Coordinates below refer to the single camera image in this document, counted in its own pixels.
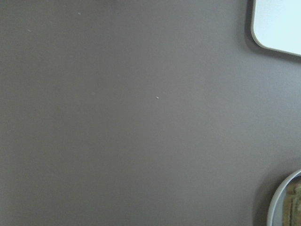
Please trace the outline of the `white round plate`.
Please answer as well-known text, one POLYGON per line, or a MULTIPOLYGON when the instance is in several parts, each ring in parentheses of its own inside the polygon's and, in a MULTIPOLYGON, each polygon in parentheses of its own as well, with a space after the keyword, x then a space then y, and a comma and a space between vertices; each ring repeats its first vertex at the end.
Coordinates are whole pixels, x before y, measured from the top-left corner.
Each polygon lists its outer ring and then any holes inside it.
POLYGON ((290 174, 277 188, 269 204, 266 225, 282 226, 283 203, 286 187, 295 177, 301 176, 301 171, 297 170, 290 174))

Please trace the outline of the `bread slice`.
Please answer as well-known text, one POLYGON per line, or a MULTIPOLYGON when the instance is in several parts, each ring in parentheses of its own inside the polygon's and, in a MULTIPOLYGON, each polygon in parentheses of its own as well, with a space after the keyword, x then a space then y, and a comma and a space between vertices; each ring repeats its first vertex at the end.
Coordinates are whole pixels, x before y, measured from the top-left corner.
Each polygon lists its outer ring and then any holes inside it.
POLYGON ((283 226, 301 225, 301 177, 292 179, 286 187, 283 203, 283 226))

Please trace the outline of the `cream rabbit tray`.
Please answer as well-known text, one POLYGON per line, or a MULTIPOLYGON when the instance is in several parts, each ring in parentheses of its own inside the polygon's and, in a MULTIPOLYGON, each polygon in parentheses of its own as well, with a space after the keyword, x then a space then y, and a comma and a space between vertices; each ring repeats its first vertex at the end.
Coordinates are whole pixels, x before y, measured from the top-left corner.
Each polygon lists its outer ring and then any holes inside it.
POLYGON ((254 0, 251 35, 262 48, 301 55, 301 2, 254 0))

